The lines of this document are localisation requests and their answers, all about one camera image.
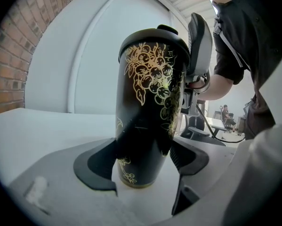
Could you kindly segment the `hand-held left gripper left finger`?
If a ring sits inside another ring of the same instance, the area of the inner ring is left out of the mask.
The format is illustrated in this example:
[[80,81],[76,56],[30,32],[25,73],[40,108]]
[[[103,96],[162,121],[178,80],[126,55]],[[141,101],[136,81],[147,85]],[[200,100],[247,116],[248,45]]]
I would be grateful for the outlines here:
[[116,141],[111,138],[81,153],[73,163],[73,171],[92,190],[115,190],[112,171],[116,160]]

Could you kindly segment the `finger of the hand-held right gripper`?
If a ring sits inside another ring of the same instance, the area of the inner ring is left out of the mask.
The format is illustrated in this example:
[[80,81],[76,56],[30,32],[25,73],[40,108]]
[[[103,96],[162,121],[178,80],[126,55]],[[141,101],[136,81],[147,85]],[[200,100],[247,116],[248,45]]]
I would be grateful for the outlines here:
[[188,24],[190,64],[187,76],[203,75],[209,71],[213,39],[206,20],[197,13],[191,14]]

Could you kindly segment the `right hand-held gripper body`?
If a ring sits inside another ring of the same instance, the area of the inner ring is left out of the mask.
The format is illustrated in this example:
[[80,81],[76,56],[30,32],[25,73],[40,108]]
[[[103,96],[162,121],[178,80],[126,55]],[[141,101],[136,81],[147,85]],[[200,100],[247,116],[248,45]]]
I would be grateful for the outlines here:
[[210,86],[210,72],[207,71],[203,75],[194,77],[203,79],[204,84],[198,88],[190,88],[188,83],[185,84],[181,113],[192,117],[198,117],[200,115],[196,107],[198,95],[208,90]]

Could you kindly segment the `person's right hand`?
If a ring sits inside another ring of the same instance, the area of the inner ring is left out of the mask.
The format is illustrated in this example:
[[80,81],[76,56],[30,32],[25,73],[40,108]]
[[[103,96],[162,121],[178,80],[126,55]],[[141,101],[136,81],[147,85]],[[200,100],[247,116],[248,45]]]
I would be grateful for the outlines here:
[[196,81],[196,82],[191,82],[188,84],[188,86],[192,89],[197,89],[197,88],[201,88],[205,85],[205,82],[202,80]]

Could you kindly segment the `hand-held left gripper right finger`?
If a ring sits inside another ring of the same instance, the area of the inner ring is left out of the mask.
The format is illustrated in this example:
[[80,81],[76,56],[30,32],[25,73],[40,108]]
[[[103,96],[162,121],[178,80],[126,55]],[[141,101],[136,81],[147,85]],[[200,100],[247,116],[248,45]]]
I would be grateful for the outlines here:
[[175,216],[199,200],[199,195],[184,179],[200,172],[208,164],[209,156],[192,145],[183,145],[182,142],[173,141],[170,158],[179,173],[177,194],[171,212]]

